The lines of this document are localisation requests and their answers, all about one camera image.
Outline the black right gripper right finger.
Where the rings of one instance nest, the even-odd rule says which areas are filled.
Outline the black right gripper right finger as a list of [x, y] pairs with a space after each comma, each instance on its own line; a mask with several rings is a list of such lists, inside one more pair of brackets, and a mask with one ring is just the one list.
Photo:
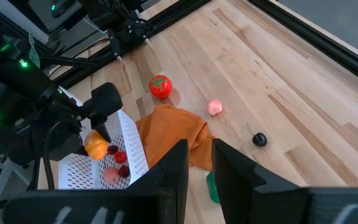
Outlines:
[[214, 139], [215, 185], [226, 224], [306, 224], [308, 191]]

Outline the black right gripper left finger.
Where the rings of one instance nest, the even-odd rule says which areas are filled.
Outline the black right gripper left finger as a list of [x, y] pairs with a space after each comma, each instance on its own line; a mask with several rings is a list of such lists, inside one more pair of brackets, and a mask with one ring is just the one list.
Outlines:
[[126, 224], [184, 224], [188, 192], [188, 141], [179, 140], [127, 190], [133, 191]]

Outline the orange toy vegetable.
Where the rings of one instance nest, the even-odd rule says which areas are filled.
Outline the orange toy vegetable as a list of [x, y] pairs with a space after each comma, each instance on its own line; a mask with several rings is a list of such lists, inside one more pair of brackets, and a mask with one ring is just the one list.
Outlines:
[[103, 159], [108, 151], [109, 142], [105, 140], [96, 130], [92, 130], [84, 140], [84, 149], [94, 160]]

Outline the green toy bell pepper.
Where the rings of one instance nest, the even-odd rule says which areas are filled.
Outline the green toy bell pepper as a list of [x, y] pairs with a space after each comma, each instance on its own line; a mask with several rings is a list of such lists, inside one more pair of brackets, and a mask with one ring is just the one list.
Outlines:
[[213, 171], [210, 171], [208, 173], [208, 175], [206, 176], [206, 185], [207, 185], [207, 188], [208, 188], [208, 193], [209, 193], [210, 199], [214, 203], [220, 204], [218, 191], [217, 191], [217, 188], [216, 188], [216, 185], [215, 185]]

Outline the pink toy peach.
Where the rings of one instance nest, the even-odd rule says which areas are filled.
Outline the pink toy peach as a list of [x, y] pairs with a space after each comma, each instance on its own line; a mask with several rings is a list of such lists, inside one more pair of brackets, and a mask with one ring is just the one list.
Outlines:
[[115, 184], [120, 180], [119, 169], [116, 167], [107, 167], [103, 171], [103, 179], [108, 184]]
[[220, 113], [222, 110], [223, 110], [222, 103], [217, 99], [210, 100], [207, 104], [207, 111], [210, 116], [214, 116]]

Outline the red toy tomato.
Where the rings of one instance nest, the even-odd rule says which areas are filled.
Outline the red toy tomato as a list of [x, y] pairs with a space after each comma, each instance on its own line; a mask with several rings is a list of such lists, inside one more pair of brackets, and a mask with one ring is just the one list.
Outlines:
[[173, 90], [172, 81], [165, 75], [154, 76], [149, 81], [149, 90], [154, 97], [164, 99]]

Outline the white perforated plastic basket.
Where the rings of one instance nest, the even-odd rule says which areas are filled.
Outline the white perforated plastic basket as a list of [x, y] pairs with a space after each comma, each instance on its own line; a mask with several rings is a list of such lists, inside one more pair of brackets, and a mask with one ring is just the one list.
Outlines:
[[107, 118], [104, 126], [110, 144], [126, 154], [124, 165], [129, 168], [129, 176], [110, 184], [103, 177], [104, 170], [122, 166], [114, 156], [94, 160], [89, 156], [69, 154], [59, 162], [58, 189], [125, 189], [147, 173], [149, 166], [135, 122], [119, 110]]

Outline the orange cloth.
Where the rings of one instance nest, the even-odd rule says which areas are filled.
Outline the orange cloth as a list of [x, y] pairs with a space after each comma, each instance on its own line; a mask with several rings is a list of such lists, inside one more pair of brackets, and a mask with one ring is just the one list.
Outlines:
[[149, 167], [181, 139], [188, 142], [189, 166], [212, 169], [214, 136], [200, 116], [172, 105], [158, 105], [153, 112], [135, 122]]

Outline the black toy cherry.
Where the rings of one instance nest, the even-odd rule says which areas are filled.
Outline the black toy cherry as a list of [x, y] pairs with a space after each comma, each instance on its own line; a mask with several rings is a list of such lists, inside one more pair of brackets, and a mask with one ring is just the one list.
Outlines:
[[247, 130], [252, 135], [252, 143], [257, 147], [265, 147], [268, 144], [268, 139], [264, 133], [254, 133], [249, 123], [247, 123]]

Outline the metal table legs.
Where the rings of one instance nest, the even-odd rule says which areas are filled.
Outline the metal table legs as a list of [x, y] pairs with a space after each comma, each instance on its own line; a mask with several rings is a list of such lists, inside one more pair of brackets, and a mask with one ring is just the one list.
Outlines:
[[20, 178], [23, 183], [25, 183], [28, 187], [31, 186], [32, 177], [25, 171], [32, 164], [18, 165], [10, 160], [10, 158], [6, 158], [1, 162], [0, 165], [0, 197], [4, 191], [5, 186], [11, 176], [11, 174], [16, 174], [18, 178]]

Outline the black computer mouse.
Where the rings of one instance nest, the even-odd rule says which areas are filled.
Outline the black computer mouse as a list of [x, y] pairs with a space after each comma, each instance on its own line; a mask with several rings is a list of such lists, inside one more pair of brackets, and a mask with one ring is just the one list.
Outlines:
[[51, 13], [53, 18], [60, 17], [65, 11], [67, 11], [75, 0], [53, 0], [51, 5]]

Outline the grey side desk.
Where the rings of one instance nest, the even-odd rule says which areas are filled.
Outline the grey side desk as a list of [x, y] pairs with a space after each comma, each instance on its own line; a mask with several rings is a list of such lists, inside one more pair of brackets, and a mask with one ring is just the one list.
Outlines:
[[53, 0], [0, 0], [0, 13], [43, 44], [58, 42], [69, 47], [104, 37], [81, 2], [75, 0], [60, 17], [53, 18]]

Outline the black metal table frame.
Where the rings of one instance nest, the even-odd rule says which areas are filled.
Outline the black metal table frame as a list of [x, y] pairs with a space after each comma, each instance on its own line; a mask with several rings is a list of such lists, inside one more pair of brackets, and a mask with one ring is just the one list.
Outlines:
[[[358, 53], [324, 34], [319, 29], [300, 19], [277, 2], [270, 0], [248, 0], [270, 17], [290, 29], [297, 36], [316, 47], [322, 53], [342, 65], [358, 77]], [[123, 44], [112, 31], [108, 31], [110, 44], [88, 58], [70, 58], [54, 55], [40, 55], [40, 60], [51, 65], [69, 66], [69, 71], [55, 79], [57, 85], [70, 88], [107, 64], [119, 59], [146, 43], [147, 38], [164, 31], [174, 23], [195, 12], [211, 0], [179, 0], [148, 20], [151, 26]]]

